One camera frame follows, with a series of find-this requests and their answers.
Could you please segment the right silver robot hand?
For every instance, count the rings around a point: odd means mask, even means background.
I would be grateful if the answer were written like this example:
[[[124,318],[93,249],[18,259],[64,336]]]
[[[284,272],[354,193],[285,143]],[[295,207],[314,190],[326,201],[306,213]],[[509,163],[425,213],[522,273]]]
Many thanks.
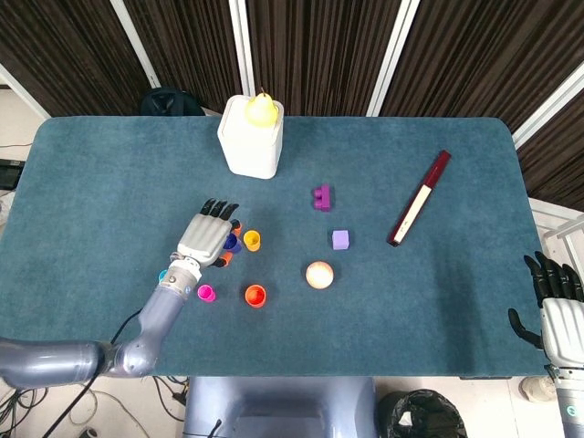
[[[571,266],[536,251],[524,261],[533,280],[540,316],[540,332],[525,328],[518,312],[507,311],[515,334],[545,352],[554,366],[562,369],[583,367],[583,282]]]

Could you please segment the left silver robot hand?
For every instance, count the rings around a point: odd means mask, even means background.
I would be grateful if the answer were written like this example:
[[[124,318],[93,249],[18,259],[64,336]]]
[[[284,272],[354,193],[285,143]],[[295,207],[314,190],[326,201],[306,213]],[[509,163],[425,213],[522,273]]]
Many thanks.
[[[238,203],[208,199],[188,224],[171,260],[189,258],[201,268],[226,267],[224,244],[234,228],[230,218],[238,207]]]

